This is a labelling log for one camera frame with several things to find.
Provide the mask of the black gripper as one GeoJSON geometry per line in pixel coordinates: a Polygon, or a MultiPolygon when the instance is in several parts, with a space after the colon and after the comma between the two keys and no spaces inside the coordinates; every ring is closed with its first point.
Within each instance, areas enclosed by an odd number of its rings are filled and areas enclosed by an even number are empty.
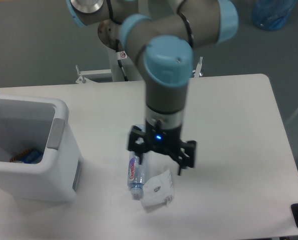
{"type": "Polygon", "coordinates": [[[144,155],[148,151],[170,156],[178,163],[177,175],[180,176],[182,170],[194,168],[197,147],[195,140],[181,141],[181,130],[182,125],[173,129],[160,129],[148,121],[145,121],[145,125],[133,125],[127,149],[138,158],[139,165],[143,164],[144,155]]]}

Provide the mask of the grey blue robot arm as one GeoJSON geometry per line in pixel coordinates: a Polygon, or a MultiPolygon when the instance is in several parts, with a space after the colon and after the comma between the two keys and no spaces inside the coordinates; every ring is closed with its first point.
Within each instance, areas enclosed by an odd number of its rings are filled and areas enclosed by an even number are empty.
{"type": "Polygon", "coordinates": [[[171,157],[179,169],[193,168],[196,141],[181,140],[193,49],[232,38],[238,13],[229,0],[172,0],[174,14],[159,20],[138,12],[136,0],[69,0],[79,26],[110,20],[119,26],[120,48],[146,84],[145,131],[131,128],[128,150],[171,157]]]}

